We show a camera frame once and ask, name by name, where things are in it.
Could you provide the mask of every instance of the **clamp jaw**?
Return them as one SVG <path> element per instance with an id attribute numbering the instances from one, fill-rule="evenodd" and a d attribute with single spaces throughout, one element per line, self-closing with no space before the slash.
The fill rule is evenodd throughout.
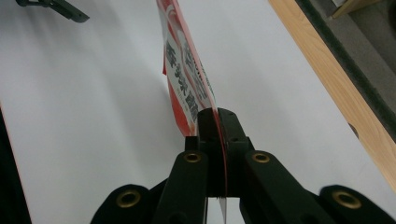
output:
<path id="1" fill-rule="evenodd" d="M 249 224 L 396 223 L 353 189 L 330 186 L 319 196 L 309 192 L 275 156 L 254 149 L 235 113 L 219 108 L 219 118 L 226 169 L 209 108 L 198 114 L 198 135 L 186 137 L 168 179 L 150 190 L 136 185 L 114 190 L 92 223 L 206 223 L 208 197 L 240 198 Z"/>
<path id="2" fill-rule="evenodd" d="M 70 3 L 64 0 L 16 0 L 18 5 L 21 7 L 28 6 L 38 6 L 38 7 L 50 7 L 53 10 L 57 11 L 64 17 L 69 20 L 75 22 L 84 22 L 87 21 L 90 17 L 85 15 L 82 11 L 78 10 L 78 8 L 73 7 Z"/>

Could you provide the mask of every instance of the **metal rivet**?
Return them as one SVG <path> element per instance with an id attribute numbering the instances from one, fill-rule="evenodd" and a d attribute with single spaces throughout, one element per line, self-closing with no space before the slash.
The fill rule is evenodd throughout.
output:
<path id="1" fill-rule="evenodd" d="M 358 198 L 343 190 L 333 192 L 332 198 L 339 204 L 350 209 L 358 209 L 361 207 L 361 201 Z"/>
<path id="2" fill-rule="evenodd" d="M 140 193 L 135 189 L 127 189 L 117 197 L 117 205 L 121 208 L 129 208 L 140 201 Z"/>
<path id="3" fill-rule="evenodd" d="M 198 162 L 201 160 L 201 155 L 196 153 L 189 153 L 184 156 L 184 160 L 187 162 Z"/>
<path id="4" fill-rule="evenodd" d="M 260 162 L 260 163 L 266 163 L 268 161 L 270 161 L 270 158 L 265 155 L 264 153 L 255 153 L 252 156 L 253 160 L 256 162 Z"/>

